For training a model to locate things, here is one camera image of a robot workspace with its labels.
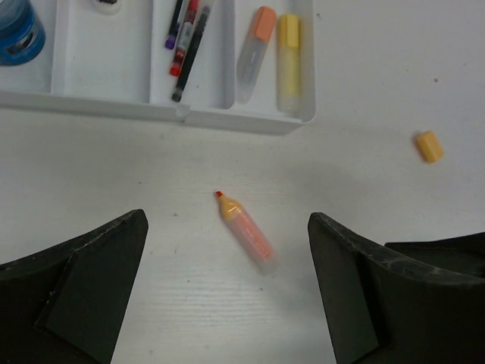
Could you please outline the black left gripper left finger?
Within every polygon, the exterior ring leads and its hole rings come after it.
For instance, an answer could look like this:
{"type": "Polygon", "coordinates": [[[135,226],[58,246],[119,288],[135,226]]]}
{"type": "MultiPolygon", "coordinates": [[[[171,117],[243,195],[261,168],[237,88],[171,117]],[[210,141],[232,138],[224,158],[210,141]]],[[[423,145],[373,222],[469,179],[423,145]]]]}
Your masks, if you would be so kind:
{"type": "Polygon", "coordinates": [[[110,363],[149,223],[130,211],[1,266],[3,363],[110,363]]]}

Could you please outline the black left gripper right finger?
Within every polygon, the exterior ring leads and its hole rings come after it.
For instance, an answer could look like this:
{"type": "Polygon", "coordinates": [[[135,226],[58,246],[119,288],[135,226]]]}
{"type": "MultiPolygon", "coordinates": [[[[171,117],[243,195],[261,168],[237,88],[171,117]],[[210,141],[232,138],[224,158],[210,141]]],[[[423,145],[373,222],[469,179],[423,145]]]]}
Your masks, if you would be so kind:
{"type": "Polygon", "coordinates": [[[482,363],[484,235],[379,244],[322,213],[311,256],[338,363],[482,363]]]}

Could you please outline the yellow cap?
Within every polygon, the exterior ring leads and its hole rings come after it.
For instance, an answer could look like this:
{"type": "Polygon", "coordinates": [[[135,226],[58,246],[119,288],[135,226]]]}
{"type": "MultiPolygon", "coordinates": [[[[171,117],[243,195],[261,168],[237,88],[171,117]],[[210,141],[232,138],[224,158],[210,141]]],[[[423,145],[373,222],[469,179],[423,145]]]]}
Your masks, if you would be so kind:
{"type": "Polygon", "coordinates": [[[422,159],[428,164],[438,162],[444,156],[440,141],[432,130],[417,133],[414,136],[414,144],[422,159]]]}

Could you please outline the pink orange highlighter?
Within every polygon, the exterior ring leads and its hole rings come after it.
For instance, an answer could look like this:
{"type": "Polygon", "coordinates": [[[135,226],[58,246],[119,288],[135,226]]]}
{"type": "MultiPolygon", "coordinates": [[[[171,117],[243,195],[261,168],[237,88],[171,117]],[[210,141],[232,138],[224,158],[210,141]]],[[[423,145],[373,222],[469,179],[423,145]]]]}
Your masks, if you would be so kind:
{"type": "Polygon", "coordinates": [[[248,257],[263,275],[272,274],[277,266],[275,249],[243,205],[223,192],[216,191],[222,221],[248,257]]]}

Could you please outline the red gel pen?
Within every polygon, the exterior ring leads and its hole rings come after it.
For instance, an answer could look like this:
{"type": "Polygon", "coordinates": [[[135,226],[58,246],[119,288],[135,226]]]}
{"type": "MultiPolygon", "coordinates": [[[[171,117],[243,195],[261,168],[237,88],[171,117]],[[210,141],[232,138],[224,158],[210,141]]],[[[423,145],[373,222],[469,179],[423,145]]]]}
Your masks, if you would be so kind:
{"type": "Polygon", "coordinates": [[[192,34],[192,29],[193,29],[198,7],[199,7],[198,0],[189,0],[189,4],[187,6],[181,28],[179,29],[177,47],[175,49],[174,59],[170,67],[170,75],[174,77],[178,77],[180,74],[183,60],[186,56],[186,52],[189,47],[190,37],[192,34]]]}

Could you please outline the blue slime jar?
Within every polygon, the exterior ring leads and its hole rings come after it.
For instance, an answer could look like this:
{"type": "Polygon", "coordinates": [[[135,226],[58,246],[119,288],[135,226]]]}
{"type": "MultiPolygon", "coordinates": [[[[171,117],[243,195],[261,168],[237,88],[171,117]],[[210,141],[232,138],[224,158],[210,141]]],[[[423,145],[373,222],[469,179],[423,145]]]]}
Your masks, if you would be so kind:
{"type": "Polygon", "coordinates": [[[45,45],[45,29],[31,1],[1,1],[1,66],[26,64],[45,45]]]}

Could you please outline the purple gel pen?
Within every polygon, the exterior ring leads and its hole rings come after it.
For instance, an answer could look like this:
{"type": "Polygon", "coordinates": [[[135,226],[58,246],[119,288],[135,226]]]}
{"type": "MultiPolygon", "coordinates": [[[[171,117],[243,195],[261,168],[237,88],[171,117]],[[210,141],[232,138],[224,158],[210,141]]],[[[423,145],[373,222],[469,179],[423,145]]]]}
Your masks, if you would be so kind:
{"type": "Polygon", "coordinates": [[[184,0],[176,0],[175,6],[174,6],[174,12],[171,18],[171,24],[169,26],[167,37],[164,43],[164,47],[166,49],[172,50],[175,47],[175,43],[177,40],[177,36],[178,36],[180,24],[181,24],[183,4],[184,4],[184,0]]]}

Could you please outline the orange capped glue stick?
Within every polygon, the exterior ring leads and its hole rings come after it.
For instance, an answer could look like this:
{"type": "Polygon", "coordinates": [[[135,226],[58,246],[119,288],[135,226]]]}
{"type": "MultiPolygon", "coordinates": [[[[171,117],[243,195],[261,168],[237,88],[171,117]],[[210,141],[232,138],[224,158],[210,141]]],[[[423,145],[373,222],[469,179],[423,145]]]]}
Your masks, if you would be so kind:
{"type": "Polygon", "coordinates": [[[236,67],[236,97],[241,104],[252,97],[276,21],[276,11],[268,6],[259,7],[252,16],[236,67]]]}

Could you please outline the yellow highlighter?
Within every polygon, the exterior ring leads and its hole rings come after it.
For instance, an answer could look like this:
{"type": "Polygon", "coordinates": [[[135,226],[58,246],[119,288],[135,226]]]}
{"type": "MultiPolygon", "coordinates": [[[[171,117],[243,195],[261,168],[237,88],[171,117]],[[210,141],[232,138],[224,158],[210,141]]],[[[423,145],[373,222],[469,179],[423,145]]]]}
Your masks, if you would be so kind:
{"type": "Polygon", "coordinates": [[[278,108],[294,115],[301,99],[300,19],[282,14],[277,24],[277,102],[278,108]]]}

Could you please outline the black pen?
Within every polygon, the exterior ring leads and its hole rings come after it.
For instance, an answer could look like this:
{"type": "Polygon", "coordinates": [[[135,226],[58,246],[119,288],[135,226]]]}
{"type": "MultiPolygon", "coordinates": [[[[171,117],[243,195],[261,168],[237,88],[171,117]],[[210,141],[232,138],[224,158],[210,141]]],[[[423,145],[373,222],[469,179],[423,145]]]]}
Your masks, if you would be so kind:
{"type": "Polygon", "coordinates": [[[181,72],[177,79],[174,92],[172,94],[172,100],[175,102],[180,102],[183,97],[183,92],[185,90],[187,81],[189,79],[192,66],[196,59],[196,55],[199,50],[199,46],[202,41],[203,34],[205,32],[205,27],[207,25],[210,13],[211,13],[211,8],[209,6],[205,6],[202,9],[202,13],[199,17],[199,21],[196,25],[194,34],[192,35],[188,52],[186,54],[185,60],[182,63],[181,72]]]}

